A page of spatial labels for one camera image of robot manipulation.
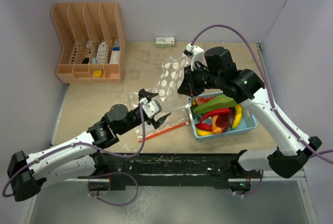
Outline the polka dot zip bag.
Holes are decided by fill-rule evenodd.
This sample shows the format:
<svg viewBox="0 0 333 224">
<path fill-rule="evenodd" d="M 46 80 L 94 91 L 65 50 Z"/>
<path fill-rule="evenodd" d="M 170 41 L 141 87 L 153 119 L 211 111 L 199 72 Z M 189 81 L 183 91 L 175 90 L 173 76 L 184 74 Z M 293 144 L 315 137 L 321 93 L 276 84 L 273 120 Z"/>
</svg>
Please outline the polka dot zip bag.
<svg viewBox="0 0 333 224">
<path fill-rule="evenodd" d="M 162 62 L 162 71 L 159 78 L 155 79 L 152 88 L 147 92 L 157 93 L 153 99 L 162 107 L 163 112 L 180 111 L 186 108 L 187 96 L 178 94 L 177 89 L 183 82 L 184 68 L 190 65 L 190 59 L 185 54 L 178 57 L 169 57 Z"/>
</svg>

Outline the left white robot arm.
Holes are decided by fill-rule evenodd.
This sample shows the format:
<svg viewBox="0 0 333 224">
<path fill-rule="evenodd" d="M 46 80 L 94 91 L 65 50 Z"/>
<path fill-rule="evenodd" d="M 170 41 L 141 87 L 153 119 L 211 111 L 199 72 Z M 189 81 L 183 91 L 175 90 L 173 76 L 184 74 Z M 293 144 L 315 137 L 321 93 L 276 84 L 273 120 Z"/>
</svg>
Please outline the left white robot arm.
<svg viewBox="0 0 333 224">
<path fill-rule="evenodd" d="M 115 104 L 100 121 L 61 145 L 37 153 L 14 153 L 7 168 L 8 181 L 2 196 L 13 197 L 17 202 L 25 201 L 41 191 L 47 175 L 55 174 L 57 168 L 82 157 L 90 158 L 97 151 L 106 153 L 107 148 L 118 143 L 119 136 L 138 126 L 159 128 L 169 115 L 155 119 L 162 112 L 156 96 L 158 93 L 141 89 L 135 109 L 128 110 L 123 104 Z"/>
</svg>

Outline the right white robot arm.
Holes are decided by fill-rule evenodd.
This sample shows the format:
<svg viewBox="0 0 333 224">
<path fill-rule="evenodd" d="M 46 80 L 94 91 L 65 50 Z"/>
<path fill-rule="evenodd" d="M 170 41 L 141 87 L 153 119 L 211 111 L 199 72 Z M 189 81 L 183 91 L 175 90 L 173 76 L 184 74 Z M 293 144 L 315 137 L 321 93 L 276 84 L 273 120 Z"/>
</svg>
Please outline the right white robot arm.
<svg viewBox="0 0 333 224">
<path fill-rule="evenodd" d="M 229 50 L 218 46 L 204 51 L 188 44 L 183 54 L 191 59 L 177 92 L 198 96 L 206 89 L 219 89 L 250 112 L 266 129 L 277 147 L 261 151 L 241 151 L 231 166 L 232 174 L 243 178 L 251 170 L 272 170 L 291 178 L 308 162 L 321 140 L 300 130 L 268 96 L 261 78 L 252 70 L 239 70 Z"/>
</svg>

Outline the green leafy vegetable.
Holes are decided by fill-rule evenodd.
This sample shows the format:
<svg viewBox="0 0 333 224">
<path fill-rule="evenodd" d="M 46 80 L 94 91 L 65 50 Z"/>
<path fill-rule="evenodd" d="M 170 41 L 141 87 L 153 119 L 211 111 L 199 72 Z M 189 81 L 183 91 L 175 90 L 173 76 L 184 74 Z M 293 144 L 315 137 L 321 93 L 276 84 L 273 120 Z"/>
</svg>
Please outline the green leafy vegetable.
<svg viewBox="0 0 333 224">
<path fill-rule="evenodd" d="M 213 99 L 210 100 L 209 102 L 201 105 L 201 106 L 197 106 L 193 109 L 193 112 L 195 114 L 204 114 L 204 113 L 208 113 L 210 111 L 216 110 L 216 109 L 222 109 L 222 108 L 230 108 L 230 107 L 234 107 L 237 105 L 237 103 L 235 102 L 234 99 L 221 94 L 215 97 L 212 97 Z"/>
</svg>

